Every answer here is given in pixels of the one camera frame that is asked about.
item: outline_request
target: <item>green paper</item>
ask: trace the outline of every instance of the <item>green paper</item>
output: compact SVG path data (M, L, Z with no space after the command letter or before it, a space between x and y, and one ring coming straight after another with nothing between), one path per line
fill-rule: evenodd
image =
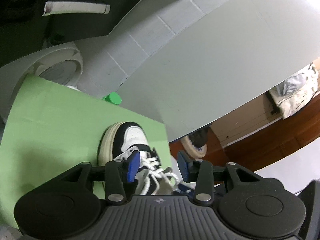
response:
M162 167L171 166L162 123L85 93L28 75L14 101L0 146L0 224L17 226L13 208L18 199L67 169L89 161L105 129L132 121L144 129ZM100 182L94 191L104 198Z

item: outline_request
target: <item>shoe sole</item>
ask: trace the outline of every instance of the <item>shoe sole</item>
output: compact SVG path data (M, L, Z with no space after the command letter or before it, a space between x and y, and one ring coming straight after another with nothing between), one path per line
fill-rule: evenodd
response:
M125 122L117 122L111 125L102 137L100 143L100 150L98 153L98 165L104 166L107 162L113 159L112 149L113 141L115 140L116 133L119 127Z
M188 135L185 137L182 137L180 139L180 142L181 142L182 146L184 147L185 151L194 159L201 159L207 153L207 145L206 144L202 147L202 150L199 151L192 145L192 142L190 141Z

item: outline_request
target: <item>white sneaker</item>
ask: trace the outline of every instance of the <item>white sneaker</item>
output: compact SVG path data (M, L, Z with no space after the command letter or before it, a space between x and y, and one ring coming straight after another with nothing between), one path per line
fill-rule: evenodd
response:
M147 137L135 122L119 122L111 125L102 137L98 153L98 165L104 166L106 162L115 159L127 159L131 152L129 148L136 146L140 151L140 168L136 175L138 186L135 194L138 195L164 195L171 194L179 183L179 178L173 172L160 168L160 159L155 150L151 151Z

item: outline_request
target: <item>metal rivet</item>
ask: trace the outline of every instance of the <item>metal rivet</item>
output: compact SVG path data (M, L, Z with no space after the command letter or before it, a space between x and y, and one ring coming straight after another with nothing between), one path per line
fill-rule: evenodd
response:
M123 200L123 196L121 194L111 194L108 196L108 200L112 202L119 202Z
M196 199L199 201L207 202L211 199L211 196L206 193L200 193L200 194L196 195Z

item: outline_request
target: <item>green bottle cap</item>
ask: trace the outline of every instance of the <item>green bottle cap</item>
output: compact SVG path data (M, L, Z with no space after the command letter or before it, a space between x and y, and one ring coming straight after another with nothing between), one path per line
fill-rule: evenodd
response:
M116 92L110 93L109 95L105 96L102 100L108 101L115 105L121 104L121 97Z

